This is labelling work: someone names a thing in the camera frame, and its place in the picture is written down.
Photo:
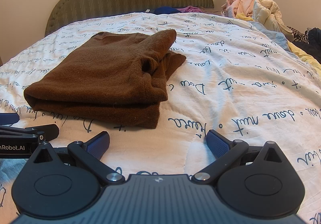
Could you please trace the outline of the brown knit sweater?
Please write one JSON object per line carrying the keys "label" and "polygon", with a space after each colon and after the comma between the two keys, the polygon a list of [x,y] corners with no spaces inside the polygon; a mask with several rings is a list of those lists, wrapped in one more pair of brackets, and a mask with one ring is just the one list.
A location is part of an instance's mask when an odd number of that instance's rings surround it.
{"label": "brown knit sweater", "polygon": [[167,81],[185,56],[171,50],[176,32],[100,32],[24,90],[34,110],[156,128]]}

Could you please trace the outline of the dark clothes pile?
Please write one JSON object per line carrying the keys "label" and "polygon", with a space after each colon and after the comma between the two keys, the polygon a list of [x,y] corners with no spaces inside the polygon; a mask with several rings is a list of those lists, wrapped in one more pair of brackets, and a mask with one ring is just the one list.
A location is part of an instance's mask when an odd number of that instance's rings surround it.
{"label": "dark clothes pile", "polygon": [[288,27],[294,35],[293,44],[311,55],[320,63],[320,42],[321,42],[321,30],[320,28],[312,28],[305,31],[305,34],[301,33],[293,27]]}

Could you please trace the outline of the light blue cloth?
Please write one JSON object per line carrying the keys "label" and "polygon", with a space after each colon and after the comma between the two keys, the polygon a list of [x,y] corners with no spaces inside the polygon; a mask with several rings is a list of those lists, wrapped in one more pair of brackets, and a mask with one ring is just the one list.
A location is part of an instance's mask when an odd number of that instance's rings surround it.
{"label": "light blue cloth", "polygon": [[273,42],[275,42],[280,47],[282,47],[285,51],[290,52],[290,48],[288,46],[288,40],[281,32],[270,31],[270,30],[266,29],[265,26],[260,24],[259,22],[249,21],[249,23],[251,23],[257,30],[262,32],[264,35],[266,35]]}

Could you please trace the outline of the yellow cloth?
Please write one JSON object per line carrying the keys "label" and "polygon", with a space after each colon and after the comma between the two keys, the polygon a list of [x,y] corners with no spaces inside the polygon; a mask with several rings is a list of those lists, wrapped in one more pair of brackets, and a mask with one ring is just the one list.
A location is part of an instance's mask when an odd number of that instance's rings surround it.
{"label": "yellow cloth", "polygon": [[[248,22],[254,21],[251,17],[247,17],[243,13],[237,14],[236,18],[240,20],[248,21]],[[301,50],[299,47],[297,47],[290,41],[288,41],[288,46],[290,48],[290,52],[295,54],[301,61],[310,64],[320,76],[320,63],[318,63],[318,61],[316,61],[314,57],[307,54],[305,51]]]}

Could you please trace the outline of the blue garment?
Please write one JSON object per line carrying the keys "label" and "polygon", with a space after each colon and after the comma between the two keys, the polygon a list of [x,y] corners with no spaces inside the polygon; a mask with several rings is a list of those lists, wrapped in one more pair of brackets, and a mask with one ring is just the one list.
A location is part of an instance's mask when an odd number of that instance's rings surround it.
{"label": "blue garment", "polygon": [[159,7],[153,10],[153,13],[155,15],[161,15],[161,14],[175,14],[175,13],[181,13],[177,8],[172,7]]}

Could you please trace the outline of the cream puffy quilt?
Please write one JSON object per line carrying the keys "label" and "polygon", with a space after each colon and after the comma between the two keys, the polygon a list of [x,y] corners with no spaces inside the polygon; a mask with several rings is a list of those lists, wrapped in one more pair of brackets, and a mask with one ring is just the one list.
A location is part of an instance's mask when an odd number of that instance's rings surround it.
{"label": "cream puffy quilt", "polygon": [[264,25],[266,29],[282,33],[288,41],[294,40],[293,32],[284,24],[282,13],[275,1],[255,0],[252,18]]}

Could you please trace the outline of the purple garment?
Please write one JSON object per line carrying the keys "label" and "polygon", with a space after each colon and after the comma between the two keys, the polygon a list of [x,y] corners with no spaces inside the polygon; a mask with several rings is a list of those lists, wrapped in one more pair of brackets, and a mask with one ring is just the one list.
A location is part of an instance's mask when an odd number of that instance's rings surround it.
{"label": "purple garment", "polygon": [[189,5],[184,8],[178,8],[177,10],[179,10],[180,12],[202,12],[202,10],[199,7],[194,7],[192,5]]}

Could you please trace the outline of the pink clothes pile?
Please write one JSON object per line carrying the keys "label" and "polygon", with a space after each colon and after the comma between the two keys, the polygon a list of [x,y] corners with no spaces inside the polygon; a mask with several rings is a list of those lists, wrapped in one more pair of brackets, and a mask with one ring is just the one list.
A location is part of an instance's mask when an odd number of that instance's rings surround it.
{"label": "pink clothes pile", "polygon": [[235,18],[237,14],[252,16],[255,0],[226,0],[221,6],[221,15]]}

